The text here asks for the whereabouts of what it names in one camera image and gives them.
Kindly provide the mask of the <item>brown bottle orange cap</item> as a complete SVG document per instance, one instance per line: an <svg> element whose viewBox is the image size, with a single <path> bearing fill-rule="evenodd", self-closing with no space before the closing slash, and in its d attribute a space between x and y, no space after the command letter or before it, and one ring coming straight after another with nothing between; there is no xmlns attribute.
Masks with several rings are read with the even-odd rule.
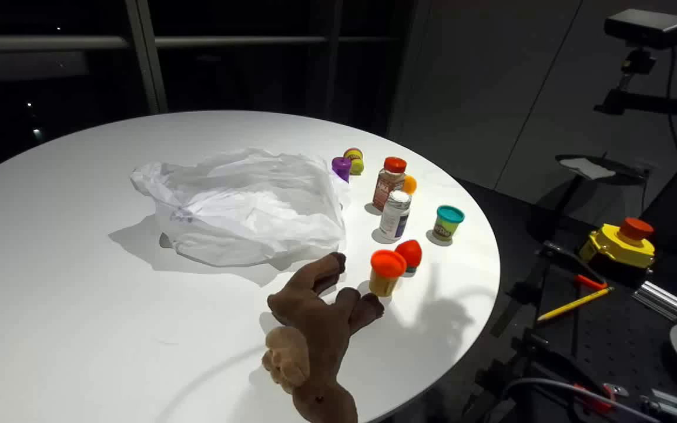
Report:
<svg viewBox="0 0 677 423"><path fill-rule="evenodd" d="M381 167L375 186L374 186L374 196L371 196L371 205L375 208L384 208L391 192L402 186L405 172L406 172L406 162L402 158L387 154L384 160L384 167Z"/></svg>

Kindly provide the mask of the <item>purple play-doh can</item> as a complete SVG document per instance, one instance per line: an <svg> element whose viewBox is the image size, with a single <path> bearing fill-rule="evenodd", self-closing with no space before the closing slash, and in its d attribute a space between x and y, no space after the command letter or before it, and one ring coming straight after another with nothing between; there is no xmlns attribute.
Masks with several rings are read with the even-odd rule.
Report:
<svg viewBox="0 0 677 423"><path fill-rule="evenodd" d="M351 181L351 160L347 158L331 158L331 172L339 178Z"/></svg>

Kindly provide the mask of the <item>brown plush toy dog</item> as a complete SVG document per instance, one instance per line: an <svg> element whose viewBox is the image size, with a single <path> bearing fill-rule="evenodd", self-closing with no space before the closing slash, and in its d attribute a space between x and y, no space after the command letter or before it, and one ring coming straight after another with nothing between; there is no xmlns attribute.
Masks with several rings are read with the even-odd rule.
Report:
<svg viewBox="0 0 677 423"><path fill-rule="evenodd" d="M351 339L384 314L374 293L342 286L333 302L323 290L346 270L346 255L331 251L299 267L266 298L277 326L266 333L260 357L308 423L358 423L352 394L339 382Z"/></svg>

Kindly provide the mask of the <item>play-doh can teal lid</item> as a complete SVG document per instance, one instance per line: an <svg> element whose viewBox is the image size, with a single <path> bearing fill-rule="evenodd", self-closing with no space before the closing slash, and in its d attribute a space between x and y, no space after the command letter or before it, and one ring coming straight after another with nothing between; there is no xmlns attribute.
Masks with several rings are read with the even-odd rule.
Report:
<svg viewBox="0 0 677 423"><path fill-rule="evenodd" d="M433 238L440 241L451 241L465 214L458 207L442 205L434 212Z"/></svg>

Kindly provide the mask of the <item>yellow play-doh can orange lid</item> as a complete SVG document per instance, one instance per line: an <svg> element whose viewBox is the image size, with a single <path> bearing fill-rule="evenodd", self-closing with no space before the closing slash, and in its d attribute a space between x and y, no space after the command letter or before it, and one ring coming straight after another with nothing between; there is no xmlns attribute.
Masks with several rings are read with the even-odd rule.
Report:
<svg viewBox="0 0 677 423"><path fill-rule="evenodd" d="M402 191L405 191L406 194L414 194L417 187L418 187L418 181L417 181L414 175L405 175Z"/></svg>

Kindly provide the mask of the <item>yellow pencil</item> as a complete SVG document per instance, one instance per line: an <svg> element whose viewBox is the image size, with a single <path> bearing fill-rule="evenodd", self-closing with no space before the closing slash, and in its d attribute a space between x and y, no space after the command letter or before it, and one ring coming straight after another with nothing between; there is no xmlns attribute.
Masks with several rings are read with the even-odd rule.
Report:
<svg viewBox="0 0 677 423"><path fill-rule="evenodd" d="M567 314L567 312L572 312L572 309L579 309L579 308L583 308L583 305L587 305L587 302L594 302L594 301L605 298L605 296L610 293L610 290L613 290L613 286L606 286L606 289L592 290L592 293L587 293L587 296L580 296L580 298L575 298L575 301L569 301L569 302L563 302L563 305L558 305L558 308L538 314L535 322L551 322L551 319L555 319L555 317L561 317L561 314Z"/></svg>

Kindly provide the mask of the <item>yellow emergency stop button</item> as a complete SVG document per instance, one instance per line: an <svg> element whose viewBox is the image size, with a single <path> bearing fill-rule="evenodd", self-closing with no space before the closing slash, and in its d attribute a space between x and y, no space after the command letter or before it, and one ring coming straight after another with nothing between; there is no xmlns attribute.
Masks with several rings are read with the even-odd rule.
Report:
<svg viewBox="0 0 677 423"><path fill-rule="evenodd" d="M626 216L621 222L601 222L587 234L579 259L592 260L601 253L615 262L646 270L655 259L652 234L653 225L638 216Z"/></svg>

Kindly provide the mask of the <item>white plastic bag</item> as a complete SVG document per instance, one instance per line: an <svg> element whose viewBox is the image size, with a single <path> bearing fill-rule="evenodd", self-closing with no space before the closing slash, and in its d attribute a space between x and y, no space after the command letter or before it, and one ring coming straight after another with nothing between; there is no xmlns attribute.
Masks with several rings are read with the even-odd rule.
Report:
<svg viewBox="0 0 677 423"><path fill-rule="evenodd" d="M311 260L346 238L333 173L308 154L246 148L192 167L147 162L132 186L178 255L216 267Z"/></svg>

